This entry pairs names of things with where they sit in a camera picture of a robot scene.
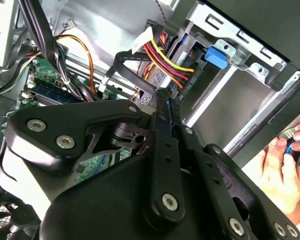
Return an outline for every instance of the red wire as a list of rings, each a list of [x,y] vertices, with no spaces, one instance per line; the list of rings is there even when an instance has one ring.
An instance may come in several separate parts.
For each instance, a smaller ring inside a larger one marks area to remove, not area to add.
[[[171,67],[169,67],[164,61],[162,61],[157,55],[156,55],[156,53],[155,53],[155,51],[149,46],[149,44],[148,43],[146,43],[145,44],[145,47],[149,50],[149,52],[154,56],[154,58],[165,68],[165,69],[167,69],[170,73],[172,73],[172,74],[174,74],[174,75],[176,75],[176,76],[178,76],[178,77],[180,77],[180,78],[182,78],[182,79],[184,79],[184,80],[186,80],[186,81],[188,81],[189,80],[189,78],[188,77],[186,77],[186,76],[184,76],[184,75],[182,75],[181,73],[179,73],[179,72],[177,72],[177,71],[175,71],[175,70],[173,70]]]
[[[145,67],[144,72],[143,72],[143,76],[145,76],[147,74],[150,67],[151,67],[151,62]]]
[[[163,44],[166,45],[166,42],[167,42],[166,35],[164,33],[161,33],[161,37],[162,37]]]

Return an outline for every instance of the blue tab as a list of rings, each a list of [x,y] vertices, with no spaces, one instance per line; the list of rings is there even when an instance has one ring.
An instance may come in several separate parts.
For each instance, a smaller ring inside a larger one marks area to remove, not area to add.
[[[225,69],[228,66],[227,56],[212,46],[208,48],[204,59],[220,69]]]

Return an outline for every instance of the motherboard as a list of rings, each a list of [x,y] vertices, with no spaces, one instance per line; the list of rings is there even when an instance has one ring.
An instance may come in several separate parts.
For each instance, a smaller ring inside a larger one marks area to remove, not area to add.
[[[44,58],[35,58],[27,74],[23,91],[17,100],[16,110],[82,102],[68,92],[60,76]],[[87,78],[76,77],[83,84],[89,85]],[[123,99],[124,97],[118,92],[120,91],[113,92],[107,89],[102,100]],[[73,169],[74,180],[77,183],[84,181],[110,167],[116,157],[120,161],[129,156],[130,149],[122,148],[115,154],[97,155],[81,161]]]

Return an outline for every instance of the fan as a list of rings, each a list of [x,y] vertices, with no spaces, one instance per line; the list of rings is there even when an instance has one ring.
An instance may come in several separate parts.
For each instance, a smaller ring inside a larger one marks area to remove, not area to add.
[[[10,217],[7,225],[0,228],[0,240],[32,240],[40,225],[40,220],[33,207],[24,204],[8,192],[0,193],[0,207],[5,206],[9,212],[0,211],[0,220]]]

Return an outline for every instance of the metal screw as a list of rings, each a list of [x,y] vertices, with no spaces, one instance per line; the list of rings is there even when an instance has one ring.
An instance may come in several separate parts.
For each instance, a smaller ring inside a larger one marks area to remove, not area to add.
[[[274,225],[275,230],[276,230],[282,237],[285,237],[285,236],[286,236],[286,231],[282,228],[282,226],[280,226],[279,223],[275,222],[273,225]]]
[[[192,134],[193,133],[193,131],[189,127],[186,127],[185,130],[187,131],[188,134]]]
[[[235,219],[235,218],[230,218],[229,220],[230,227],[232,230],[239,236],[243,236],[245,234],[244,227],[241,225],[241,223]]]
[[[295,238],[298,237],[298,233],[297,231],[292,227],[290,226],[289,224],[286,225],[286,228],[288,229],[288,231],[291,233],[291,235]]]
[[[75,146],[75,140],[67,135],[58,136],[56,144],[62,149],[72,149]]]
[[[169,193],[165,193],[162,196],[162,203],[170,211],[176,211],[178,209],[178,202],[176,198]]]
[[[26,126],[28,127],[28,129],[35,132],[42,132],[47,128],[47,125],[39,119],[32,119],[28,121],[26,123]]]
[[[220,154],[221,151],[219,148],[217,148],[216,146],[213,147],[213,150],[217,153],[217,154]]]
[[[129,109],[130,109],[132,112],[134,112],[134,113],[137,112],[137,109],[136,109],[134,106],[129,106]]]

